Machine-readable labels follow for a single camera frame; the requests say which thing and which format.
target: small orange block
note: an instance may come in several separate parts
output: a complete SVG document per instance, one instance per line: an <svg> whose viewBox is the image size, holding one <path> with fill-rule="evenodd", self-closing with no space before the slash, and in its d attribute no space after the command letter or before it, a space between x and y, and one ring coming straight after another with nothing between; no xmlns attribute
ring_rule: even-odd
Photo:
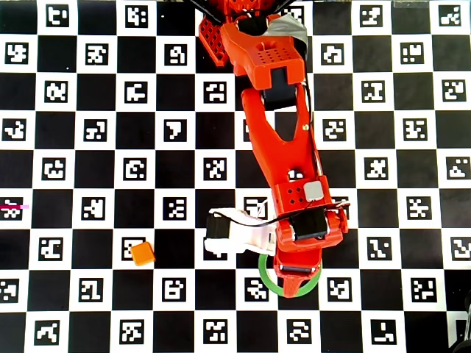
<svg viewBox="0 0 471 353"><path fill-rule="evenodd" d="M131 255L137 266L146 265L155 261L155 255L152 246L148 241L144 241L139 245L131 247Z"/></svg>

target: green ring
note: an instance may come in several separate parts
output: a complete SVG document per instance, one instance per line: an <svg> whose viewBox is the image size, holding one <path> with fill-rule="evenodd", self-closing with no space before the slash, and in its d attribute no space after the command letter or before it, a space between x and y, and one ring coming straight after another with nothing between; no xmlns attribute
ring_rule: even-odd
<svg viewBox="0 0 471 353"><path fill-rule="evenodd" d="M258 272L260 273L260 278L262 279L262 282L264 283L264 285L268 289L270 289L273 293L277 294L278 296L284 297L283 289L279 285L273 283L272 279L268 275L268 272L266 270L267 260L268 260L268 255L260 254L260 256L258 257ZM317 283L319 282L319 278L321 277L321 271L322 271L322 263L321 263L319 272L316 274L316 276L312 277L309 280L309 282L307 282L297 291L295 298L299 296L305 296L307 293L312 291L317 286Z"/></svg>

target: black square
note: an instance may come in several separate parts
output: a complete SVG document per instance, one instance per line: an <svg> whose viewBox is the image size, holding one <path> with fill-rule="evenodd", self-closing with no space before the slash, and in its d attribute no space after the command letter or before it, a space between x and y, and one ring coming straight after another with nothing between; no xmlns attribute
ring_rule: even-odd
<svg viewBox="0 0 471 353"><path fill-rule="evenodd" d="M358 268L358 230L349 229L338 245L322 250L324 268Z"/></svg>
<svg viewBox="0 0 471 353"><path fill-rule="evenodd" d="M258 268L258 254L255 252L243 252L235 257L236 268ZM273 267L273 258L268 257L266 267Z"/></svg>
<svg viewBox="0 0 471 353"><path fill-rule="evenodd" d="M2 141L26 141L26 119L3 118L2 120Z"/></svg>
<svg viewBox="0 0 471 353"><path fill-rule="evenodd" d="M253 151L235 151L235 186L237 188L267 188L263 172Z"/></svg>
<svg viewBox="0 0 471 353"><path fill-rule="evenodd" d="M461 5L439 5L440 26L461 27Z"/></svg>
<svg viewBox="0 0 471 353"><path fill-rule="evenodd" d="M75 113L36 112L36 149L73 149Z"/></svg>
<svg viewBox="0 0 471 353"><path fill-rule="evenodd" d="M284 141L292 141L296 131L297 113L275 112L275 131Z"/></svg>
<svg viewBox="0 0 471 353"><path fill-rule="evenodd" d="M75 152L76 188L112 188L115 183L114 173L114 151Z"/></svg>
<svg viewBox="0 0 471 353"><path fill-rule="evenodd" d="M395 320L373 320L371 324L371 344L396 345L396 321Z"/></svg>
<svg viewBox="0 0 471 353"><path fill-rule="evenodd" d="M0 109L34 110L36 74L0 74Z"/></svg>
<svg viewBox="0 0 471 353"><path fill-rule="evenodd" d="M349 1L313 2L314 35L351 35L351 9Z"/></svg>
<svg viewBox="0 0 471 353"><path fill-rule="evenodd" d="M29 230L0 230L0 269L28 269Z"/></svg>
<svg viewBox="0 0 471 353"><path fill-rule="evenodd" d="M193 311L154 312L153 352L194 352L194 335Z"/></svg>
<svg viewBox="0 0 471 353"><path fill-rule="evenodd" d="M28 311L68 310L70 271L29 271Z"/></svg>
<svg viewBox="0 0 471 353"><path fill-rule="evenodd" d="M320 325L323 352L362 352L360 311L321 311Z"/></svg>
<svg viewBox="0 0 471 353"><path fill-rule="evenodd" d="M85 65L107 66L110 58L110 46L108 43L86 43Z"/></svg>
<svg viewBox="0 0 471 353"><path fill-rule="evenodd" d="M26 313L0 313L0 342L6 352L24 350Z"/></svg>
<svg viewBox="0 0 471 353"><path fill-rule="evenodd" d="M471 190L441 189L440 207L443 228L470 228L471 218L463 212L471 208Z"/></svg>
<svg viewBox="0 0 471 353"><path fill-rule="evenodd" d="M203 319L203 344L227 344L227 319Z"/></svg>
<svg viewBox="0 0 471 353"><path fill-rule="evenodd" d="M115 110L116 75L77 75L77 110Z"/></svg>
<svg viewBox="0 0 471 353"><path fill-rule="evenodd" d="M115 228L154 228L154 190L115 190Z"/></svg>
<svg viewBox="0 0 471 353"><path fill-rule="evenodd" d="M32 228L71 228L72 190L34 190Z"/></svg>
<svg viewBox="0 0 471 353"><path fill-rule="evenodd" d="M27 65L29 59L29 44L19 42L5 43L5 64Z"/></svg>
<svg viewBox="0 0 471 353"><path fill-rule="evenodd" d="M458 319L455 320L455 327L456 327L456 337L458 341L462 341L464 339L464 333L466 331L467 320Z"/></svg>
<svg viewBox="0 0 471 353"><path fill-rule="evenodd" d="M186 142L187 139L186 119L163 119L163 142Z"/></svg>
<svg viewBox="0 0 471 353"><path fill-rule="evenodd" d="M68 351L105 353L110 351L110 312L70 313Z"/></svg>
<svg viewBox="0 0 471 353"><path fill-rule="evenodd" d="M174 246L175 239L185 246ZM155 230L155 268L194 268L194 229Z"/></svg>
<svg viewBox="0 0 471 353"><path fill-rule="evenodd" d="M194 188L194 151L156 151L156 188Z"/></svg>
<svg viewBox="0 0 471 353"><path fill-rule="evenodd" d="M361 270L360 276L362 310L403 309L400 270Z"/></svg>
<svg viewBox="0 0 471 353"><path fill-rule="evenodd" d="M123 180L147 180L147 158L124 158Z"/></svg>
<svg viewBox="0 0 471 353"><path fill-rule="evenodd" d="M470 291L463 278L470 278L470 270L445 270L445 293L447 294L447 310L463 311L464 297Z"/></svg>
<svg viewBox="0 0 471 353"><path fill-rule="evenodd" d="M205 104L227 103L227 82L204 81L203 82L203 103Z"/></svg>
<svg viewBox="0 0 471 353"><path fill-rule="evenodd" d="M401 229L403 268L443 268L440 229Z"/></svg>
<svg viewBox="0 0 471 353"><path fill-rule="evenodd" d="M186 278L162 278L162 302L186 302Z"/></svg>
<svg viewBox="0 0 471 353"><path fill-rule="evenodd" d="M383 5L360 5L360 27L382 27Z"/></svg>
<svg viewBox="0 0 471 353"><path fill-rule="evenodd" d="M187 66L188 46L186 44L165 44L163 51L165 66Z"/></svg>
<svg viewBox="0 0 471 353"><path fill-rule="evenodd" d="M397 191L357 190L360 228L398 228Z"/></svg>
<svg viewBox="0 0 471 353"><path fill-rule="evenodd" d="M307 59L305 60L304 63L306 64L307 69L308 69L308 73L310 73L310 74L312 74L314 72L314 69L313 69L314 59L313 59L312 48L313 48L312 37L308 36L308 55L307 55Z"/></svg>
<svg viewBox="0 0 471 353"><path fill-rule="evenodd" d="M233 189L196 189L196 228L206 228L206 218L211 208L235 207L235 194Z"/></svg>
<svg viewBox="0 0 471 353"><path fill-rule="evenodd" d="M397 150L397 186L399 188L437 188L436 151Z"/></svg>
<svg viewBox="0 0 471 353"><path fill-rule="evenodd" d="M113 310L152 310L153 270L113 271Z"/></svg>
<svg viewBox="0 0 471 353"><path fill-rule="evenodd" d="M314 74L316 110L353 110L352 74Z"/></svg>
<svg viewBox="0 0 471 353"><path fill-rule="evenodd" d="M194 7L186 2L157 3L157 35L194 36Z"/></svg>
<svg viewBox="0 0 471 353"><path fill-rule="evenodd" d="M362 103L384 103L386 83L384 81L361 81Z"/></svg>
<svg viewBox="0 0 471 353"><path fill-rule="evenodd" d="M196 310L236 309L236 270L196 270Z"/></svg>
<svg viewBox="0 0 471 353"><path fill-rule="evenodd" d="M407 352L446 352L448 345L447 313L404 312ZM428 332L433 340L424 340Z"/></svg>
<svg viewBox="0 0 471 353"><path fill-rule="evenodd" d="M434 35L432 45L435 71L471 70L469 35Z"/></svg>
<svg viewBox="0 0 471 353"><path fill-rule="evenodd" d="M65 180L65 158L43 158L41 180Z"/></svg>
<svg viewBox="0 0 471 353"><path fill-rule="evenodd" d="M59 346L59 339L60 320L35 321L35 346Z"/></svg>
<svg viewBox="0 0 471 353"><path fill-rule="evenodd" d="M111 268L113 231L74 229L72 268Z"/></svg>
<svg viewBox="0 0 471 353"><path fill-rule="evenodd" d="M443 79L442 101L466 101L466 81L464 79Z"/></svg>
<svg viewBox="0 0 471 353"><path fill-rule="evenodd" d="M237 312L237 351L278 351L276 311Z"/></svg>
<svg viewBox="0 0 471 353"><path fill-rule="evenodd" d="M242 92L244 92L246 89L252 89L252 83L250 82L250 79L247 75L245 76L236 76L235 77L235 111L238 112L243 112L244 107L242 107ZM273 109L267 109L268 107L265 107L266 111L273 111Z"/></svg>
<svg viewBox="0 0 471 353"><path fill-rule="evenodd" d="M163 197L164 221L186 220L186 197Z"/></svg>
<svg viewBox="0 0 471 353"><path fill-rule="evenodd" d="M194 110L194 75L157 75L157 110Z"/></svg>
<svg viewBox="0 0 471 353"><path fill-rule="evenodd" d="M115 35L116 2L78 2L79 35Z"/></svg>
<svg viewBox="0 0 471 353"><path fill-rule="evenodd" d="M357 149L393 149L393 112L355 112Z"/></svg>
<svg viewBox="0 0 471 353"><path fill-rule="evenodd" d="M77 37L40 35L38 37L39 72L76 72Z"/></svg>
<svg viewBox="0 0 471 353"><path fill-rule="evenodd" d="M196 113L197 149L234 149L234 113Z"/></svg>
<svg viewBox="0 0 471 353"><path fill-rule="evenodd" d="M118 72L155 72L155 37L118 37Z"/></svg>
<svg viewBox="0 0 471 353"><path fill-rule="evenodd" d="M69 27L70 12L68 5L47 4L46 14L46 27Z"/></svg>
<svg viewBox="0 0 471 353"><path fill-rule="evenodd" d="M0 2L0 33L35 35L38 33L36 1Z"/></svg>
<svg viewBox="0 0 471 353"><path fill-rule="evenodd" d="M471 148L471 112L436 111L436 143L439 149Z"/></svg>
<svg viewBox="0 0 471 353"><path fill-rule="evenodd" d="M119 344L144 344L144 320L120 320Z"/></svg>
<svg viewBox="0 0 471 353"><path fill-rule="evenodd" d="M145 104L148 96L147 81L126 81L124 83L124 103Z"/></svg>
<svg viewBox="0 0 471 353"><path fill-rule="evenodd" d="M44 103L67 103L68 81L45 81Z"/></svg>
<svg viewBox="0 0 471 353"><path fill-rule="evenodd" d="M391 72L391 36L354 36L353 71Z"/></svg>
<svg viewBox="0 0 471 353"><path fill-rule="evenodd" d="M423 64L425 62L423 42L401 42L400 63L406 65Z"/></svg>
<svg viewBox="0 0 471 353"><path fill-rule="evenodd" d="M154 149L154 113L116 113L117 149Z"/></svg>
<svg viewBox="0 0 471 353"><path fill-rule="evenodd" d="M32 151L0 151L0 188L30 188Z"/></svg>
<svg viewBox="0 0 471 353"><path fill-rule="evenodd" d="M331 188L355 188L355 151L319 151Z"/></svg>
<svg viewBox="0 0 471 353"><path fill-rule="evenodd" d="M428 2L420 5L392 2L392 34L412 35L430 33L430 10Z"/></svg>
<svg viewBox="0 0 471 353"><path fill-rule="evenodd" d="M394 74L394 108L433 109L433 73Z"/></svg>
<svg viewBox="0 0 471 353"><path fill-rule="evenodd" d="M406 207L409 220L432 219L432 198L430 196L407 196Z"/></svg>
<svg viewBox="0 0 471 353"><path fill-rule="evenodd" d="M126 28L149 28L149 7L129 5L124 7Z"/></svg>

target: checkerboard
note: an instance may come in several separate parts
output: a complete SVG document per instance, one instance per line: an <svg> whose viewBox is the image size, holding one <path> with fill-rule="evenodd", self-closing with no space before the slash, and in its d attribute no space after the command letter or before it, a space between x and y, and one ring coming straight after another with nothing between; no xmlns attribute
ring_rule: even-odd
<svg viewBox="0 0 471 353"><path fill-rule="evenodd" d="M0 352L446 352L471 287L468 1L293 3L350 231L278 298L212 207L274 217L246 77L186 3L0 1ZM266 118L284 140L293 108ZM136 267L149 241L157 261Z"/></svg>

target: white plastic part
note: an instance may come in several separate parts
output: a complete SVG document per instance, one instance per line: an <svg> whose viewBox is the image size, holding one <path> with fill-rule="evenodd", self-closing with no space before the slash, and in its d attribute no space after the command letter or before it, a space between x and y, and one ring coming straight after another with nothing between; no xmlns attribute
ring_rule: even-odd
<svg viewBox="0 0 471 353"><path fill-rule="evenodd" d="M248 215L235 208L213 208L209 213L221 213L242 224L262 224L266 221ZM275 255L276 224L263 227L247 227L230 222L229 238L205 239L205 248L213 254L243 253L246 250L265 255Z"/></svg>
<svg viewBox="0 0 471 353"><path fill-rule="evenodd" d="M319 201L324 198L322 184L319 180L315 182L306 182L304 184L304 194L307 201Z"/></svg>

